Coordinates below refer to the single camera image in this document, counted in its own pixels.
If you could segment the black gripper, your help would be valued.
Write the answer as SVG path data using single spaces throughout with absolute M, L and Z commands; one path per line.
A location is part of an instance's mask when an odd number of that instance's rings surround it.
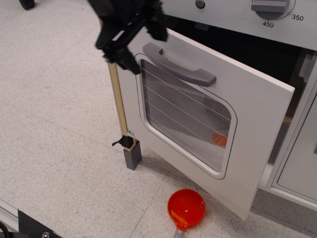
M 106 59 L 115 60 L 123 70 L 138 75 L 141 72 L 140 67 L 127 46 L 143 27 L 146 27 L 153 39 L 167 41 L 168 34 L 162 8 L 143 7 L 117 29 L 111 29 L 110 22 L 104 20 L 96 48 L 103 51 Z

